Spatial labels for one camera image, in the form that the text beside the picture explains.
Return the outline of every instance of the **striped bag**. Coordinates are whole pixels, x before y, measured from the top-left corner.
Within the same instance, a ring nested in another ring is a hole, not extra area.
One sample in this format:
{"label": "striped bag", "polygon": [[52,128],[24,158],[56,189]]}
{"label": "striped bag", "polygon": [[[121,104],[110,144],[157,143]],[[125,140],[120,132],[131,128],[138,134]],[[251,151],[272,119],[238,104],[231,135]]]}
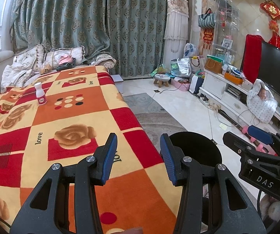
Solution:
{"label": "striped bag", "polygon": [[203,29],[214,29],[216,23],[216,14],[209,8],[205,14],[198,16],[198,26]]}

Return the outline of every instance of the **pink box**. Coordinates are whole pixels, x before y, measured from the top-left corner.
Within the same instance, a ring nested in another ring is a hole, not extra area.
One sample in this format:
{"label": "pink box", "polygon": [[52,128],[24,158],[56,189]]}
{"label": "pink box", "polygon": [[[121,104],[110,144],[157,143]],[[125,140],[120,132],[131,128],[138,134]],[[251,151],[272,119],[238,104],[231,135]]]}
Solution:
{"label": "pink box", "polygon": [[172,79],[170,84],[175,86],[180,91],[188,91],[190,89],[190,83],[179,83]]}

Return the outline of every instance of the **green patterned curtain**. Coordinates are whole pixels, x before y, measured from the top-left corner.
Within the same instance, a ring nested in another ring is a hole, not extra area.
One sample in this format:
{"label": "green patterned curtain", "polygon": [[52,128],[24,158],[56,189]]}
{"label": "green patterned curtain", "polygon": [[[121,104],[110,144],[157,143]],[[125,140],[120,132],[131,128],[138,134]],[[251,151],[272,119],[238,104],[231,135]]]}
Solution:
{"label": "green patterned curtain", "polygon": [[14,0],[14,49],[46,52],[84,46],[86,58],[110,52],[111,72],[144,75],[161,62],[167,0]]}
{"label": "green patterned curtain", "polygon": [[116,74],[151,73],[161,62],[167,0],[107,0]]}
{"label": "green patterned curtain", "polygon": [[106,0],[17,0],[13,32],[17,49],[43,43],[46,52],[83,45],[89,59],[109,48]]}

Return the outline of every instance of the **handbag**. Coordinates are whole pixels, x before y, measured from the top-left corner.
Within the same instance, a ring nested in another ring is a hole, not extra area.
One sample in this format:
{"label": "handbag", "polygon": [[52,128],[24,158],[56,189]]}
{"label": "handbag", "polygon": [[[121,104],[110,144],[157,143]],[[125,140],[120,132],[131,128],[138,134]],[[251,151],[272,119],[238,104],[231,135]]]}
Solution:
{"label": "handbag", "polygon": [[210,70],[216,74],[222,73],[222,63],[208,58],[205,64],[205,69]]}
{"label": "handbag", "polygon": [[205,14],[198,16],[198,26],[203,29],[214,29],[216,23],[216,13],[209,8]]}

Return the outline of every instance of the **orange checkered blanket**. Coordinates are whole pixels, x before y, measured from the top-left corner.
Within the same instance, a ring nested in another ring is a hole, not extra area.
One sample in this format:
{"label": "orange checkered blanket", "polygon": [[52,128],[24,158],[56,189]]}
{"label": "orange checkered blanket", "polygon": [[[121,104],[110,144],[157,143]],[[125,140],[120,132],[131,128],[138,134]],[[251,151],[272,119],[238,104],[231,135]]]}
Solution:
{"label": "orange checkered blanket", "polygon": [[[104,233],[138,226],[144,233],[172,233],[181,188],[168,180],[157,150],[105,67],[64,70],[36,82],[46,92],[45,105],[38,105],[32,85],[0,94],[0,217],[11,225],[53,163],[78,163],[114,132],[118,147],[110,179],[96,187]],[[72,186],[69,221],[75,232]]]}

